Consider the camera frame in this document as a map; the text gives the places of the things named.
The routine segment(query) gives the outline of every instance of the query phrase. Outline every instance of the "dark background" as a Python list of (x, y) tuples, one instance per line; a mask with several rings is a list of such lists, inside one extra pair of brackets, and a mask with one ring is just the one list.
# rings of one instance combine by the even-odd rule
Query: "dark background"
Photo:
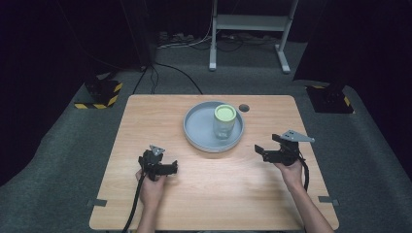
[[(120, 1), (60, 2), (79, 40), (57, 1), (0, 3), (1, 184), (33, 158), (86, 79), (142, 65)], [(220, 12), (233, 12), (236, 3), (221, 1)], [(203, 37), (209, 26), (211, 1), (147, 5), (143, 13), (153, 20), (151, 29)], [(282, 15), (289, 5), (286, 0), (262, 0), (251, 7), (241, 0), (234, 13)], [(332, 83), (338, 74), (347, 74), (348, 85), (358, 92), (410, 177), (411, 22), (408, 0), (300, 0), (289, 37), (309, 42), (295, 78)]]

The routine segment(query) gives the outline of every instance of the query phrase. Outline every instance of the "wooden tabletop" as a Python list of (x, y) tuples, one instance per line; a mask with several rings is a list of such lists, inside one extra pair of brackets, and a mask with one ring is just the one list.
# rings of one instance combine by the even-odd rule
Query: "wooden tabletop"
[[(193, 147), (185, 137), (183, 122), (188, 110), (204, 101), (223, 101), (241, 113), (244, 134), (231, 150), (209, 153)], [(293, 230), (303, 225), (280, 171), (262, 161), (255, 144), (278, 150), (272, 134), (289, 129), (307, 135), (291, 96), (272, 95), (132, 95), (120, 123), (112, 153), (89, 225), (96, 230), (123, 229), (137, 186), (138, 157), (149, 145), (166, 149), (162, 163), (178, 160), (177, 175), (169, 176), (157, 217), (157, 230)], [(310, 171), (308, 193), (328, 222), (339, 225), (324, 179), (310, 143), (299, 143)], [(142, 212), (130, 225), (136, 229)]]

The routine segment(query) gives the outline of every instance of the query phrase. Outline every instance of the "gray carpet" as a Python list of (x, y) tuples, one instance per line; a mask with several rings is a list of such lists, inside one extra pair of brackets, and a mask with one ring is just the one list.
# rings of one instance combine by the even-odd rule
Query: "gray carpet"
[[(234, 46), (220, 43), (227, 50)], [(317, 83), (292, 81), (305, 46), (287, 43), (289, 75), (282, 73), (273, 45), (218, 51), (216, 72), (208, 70), (207, 50), (158, 50), (156, 61), (185, 71), (204, 94), (293, 96), (306, 131), (316, 138), (313, 149), (329, 194), (340, 204), (336, 232), (412, 232), (411, 182), (357, 93), (344, 90), (355, 114), (316, 114), (304, 86)], [(155, 68), (155, 94), (198, 94), (180, 72)], [(151, 93), (151, 72), (136, 94)], [(140, 76), (133, 70), (115, 76), (123, 88), (111, 109), (67, 106), (30, 164), (0, 187), (0, 232), (93, 232), (88, 226), (92, 208), (86, 203), (97, 196), (127, 98)]]

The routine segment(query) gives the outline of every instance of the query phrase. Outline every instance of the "human hand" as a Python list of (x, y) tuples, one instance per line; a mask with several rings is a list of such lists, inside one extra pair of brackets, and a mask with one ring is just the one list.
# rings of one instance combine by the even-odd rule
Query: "human hand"
[(302, 164), (296, 160), (294, 164), (285, 166), (283, 163), (274, 163), (281, 170), (283, 180), (289, 192), (293, 192), (303, 187), (302, 184)]
[[(136, 173), (137, 181), (139, 181), (141, 177), (142, 169)], [(142, 189), (140, 190), (140, 200), (145, 208), (157, 209), (163, 196), (165, 182), (166, 176), (160, 176), (156, 182), (151, 181), (149, 178), (143, 180)]]

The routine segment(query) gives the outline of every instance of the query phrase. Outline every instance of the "gray bowl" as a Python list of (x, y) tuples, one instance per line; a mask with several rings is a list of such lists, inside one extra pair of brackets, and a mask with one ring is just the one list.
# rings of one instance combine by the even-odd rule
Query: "gray bowl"
[(197, 149), (206, 152), (223, 152), (230, 150), (243, 135), (244, 120), (236, 109), (236, 120), (232, 134), (226, 140), (216, 138), (213, 133), (215, 109), (219, 105), (228, 104), (221, 101), (207, 101), (192, 107), (185, 115), (183, 127), (188, 141)]

